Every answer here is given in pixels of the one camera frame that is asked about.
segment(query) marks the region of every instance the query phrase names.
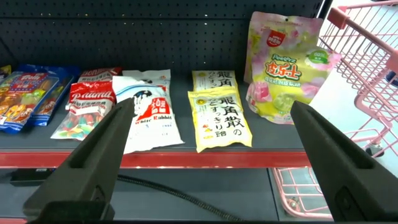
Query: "pink flower graphic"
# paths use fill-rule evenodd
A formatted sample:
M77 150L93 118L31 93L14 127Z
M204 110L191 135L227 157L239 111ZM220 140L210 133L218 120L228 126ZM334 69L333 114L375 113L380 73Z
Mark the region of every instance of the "pink flower graphic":
M314 96L318 93L319 89L325 82L325 79L322 77L313 78L310 83L304 83L301 86L301 89L304 92L304 96L306 98L314 98Z

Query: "candy package label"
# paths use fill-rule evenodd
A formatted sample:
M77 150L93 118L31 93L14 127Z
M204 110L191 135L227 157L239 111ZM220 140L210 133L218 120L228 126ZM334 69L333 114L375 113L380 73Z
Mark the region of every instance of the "candy package label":
M0 84L0 130L19 132L41 102L57 86L59 78L49 73L16 72Z
M114 77L113 90L118 102L127 98L134 100L134 117L125 154L183 143L169 99L161 86L132 77Z
M78 82L111 81L112 77L119 75L121 70L121 67L87 70L80 75Z
M112 82L74 83L70 96L69 113L52 134L52 139L84 140L116 101Z
M240 142L251 147L252 134L234 87L188 92L197 151Z
M221 86L238 87L234 71L192 71L193 91Z

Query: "pink shopping cart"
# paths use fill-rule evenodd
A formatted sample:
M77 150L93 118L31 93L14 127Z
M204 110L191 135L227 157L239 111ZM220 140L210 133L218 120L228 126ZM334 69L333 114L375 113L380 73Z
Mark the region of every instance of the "pink shopping cart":
M319 46L342 54L337 72L357 90L355 106L370 118L347 136L373 157L398 156L398 0L332 8ZM377 121L376 128L371 127ZM272 170L282 205L295 217L332 219L311 168Z

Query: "candy bag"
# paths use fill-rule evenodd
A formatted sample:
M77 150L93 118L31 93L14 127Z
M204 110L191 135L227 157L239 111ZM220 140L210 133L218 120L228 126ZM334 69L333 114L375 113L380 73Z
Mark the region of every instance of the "candy bag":
M251 147L252 135L235 87L189 91L197 152L240 142Z
M220 86L238 87L234 71L192 71L193 91Z
M294 49L297 49L300 45L315 46L317 44L322 22L322 19L254 12L249 24L244 81L247 83L252 82L252 56L260 50L265 50L259 47L264 29L271 29L285 34L284 45L287 47L294 46ZM273 41L280 43L281 39L278 36L274 36Z
M70 88L80 74L80 69L76 66L54 67L41 65L19 65L18 72L47 72L59 78L58 85L39 106L38 110L28 119L27 124L33 126L48 125L53 111L62 102Z
M162 87L132 77L113 77L112 83L118 102L134 99L134 116L125 154L183 143Z
M0 84L0 130L17 133L36 112L59 77L51 73L16 72Z
M52 134L52 139L84 140L116 101L112 82L107 81L74 83L70 97L73 100L69 113Z
M0 68L0 83L3 79L5 79L9 74L11 74L11 65L6 65Z
M280 37L279 44L275 37ZM293 124L293 102L309 104L341 58L315 45L286 46L285 40L289 38L275 30L263 32L261 50L252 58L252 83L246 95L250 109L277 124Z
M94 70L86 70L78 79L78 83L80 82L104 82L104 81L112 81L112 77L115 75L120 75L122 71L121 67L114 68L98 68ZM69 110L71 101L69 101L65 105L65 109Z

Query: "pegboard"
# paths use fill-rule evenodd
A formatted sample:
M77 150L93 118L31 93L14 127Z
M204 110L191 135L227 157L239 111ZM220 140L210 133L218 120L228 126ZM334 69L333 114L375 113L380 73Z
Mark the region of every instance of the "pegboard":
M322 2L2 0L0 38L20 63L240 73L254 11L317 17Z

